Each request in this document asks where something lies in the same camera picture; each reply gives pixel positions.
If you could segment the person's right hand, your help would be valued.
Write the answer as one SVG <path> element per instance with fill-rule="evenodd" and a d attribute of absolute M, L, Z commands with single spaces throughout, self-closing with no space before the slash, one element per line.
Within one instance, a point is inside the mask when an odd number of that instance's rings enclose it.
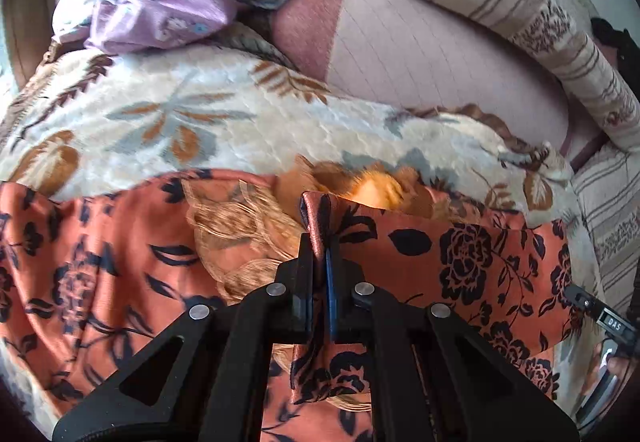
<path fill-rule="evenodd" d="M 590 389 L 599 380 L 599 373 L 603 356 L 600 352 L 594 352 L 591 358 L 589 373 L 586 379 L 586 387 Z M 637 358 L 623 358 L 623 356 L 608 355 L 605 359 L 606 369 L 617 377 L 619 384 L 626 384 L 634 369 L 638 365 Z"/>

